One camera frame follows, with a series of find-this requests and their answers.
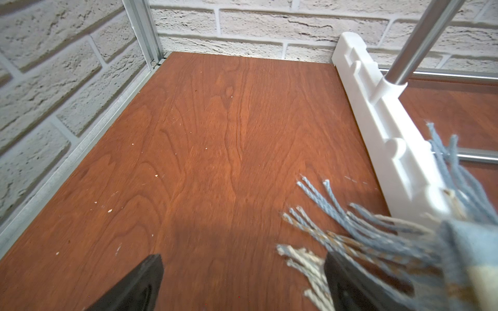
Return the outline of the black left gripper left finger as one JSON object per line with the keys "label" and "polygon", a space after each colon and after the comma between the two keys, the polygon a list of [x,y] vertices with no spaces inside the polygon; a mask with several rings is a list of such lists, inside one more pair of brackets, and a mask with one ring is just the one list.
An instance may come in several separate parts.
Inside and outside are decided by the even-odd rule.
{"label": "black left gripper left finger", "polygon": [[161,255],[149,255],[88,310],[154,310],[163,272]]}

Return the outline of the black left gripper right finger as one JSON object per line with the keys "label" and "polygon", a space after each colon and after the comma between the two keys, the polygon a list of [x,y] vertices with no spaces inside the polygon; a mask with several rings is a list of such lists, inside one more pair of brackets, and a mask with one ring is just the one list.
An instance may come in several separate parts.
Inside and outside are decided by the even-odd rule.
{"label": "black left gripper right finger", "polygon": [[335,310],[407,310],[337,252],[328,252],[324,272]]}

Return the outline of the blue plaid fringed scarf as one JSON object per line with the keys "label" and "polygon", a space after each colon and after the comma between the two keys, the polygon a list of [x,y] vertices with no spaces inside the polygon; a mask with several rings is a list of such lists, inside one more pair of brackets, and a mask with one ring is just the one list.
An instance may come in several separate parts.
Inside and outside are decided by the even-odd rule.
{"label": "blue plaid fringed scarf", "polygon": [[[481,183],[460,164],[458,137],[451,136],[445,145],[434,125],[427,127],[437,167],[450,184],[455,218],[440,218],[429,229],[375,215],[355,203],[345,210],[329,181],[322,195],[303,178],[299,187],[346,234],[320,229],[301,207],[290,209],[283,219],[310,234],[327,254],[337,252],[407,310],[496,310],[497,211]],[[324,272],[326,258],[285,244],[276,249],[288,266],[307,277],[310,288],[303,294],[315,307],[335,310]]]}

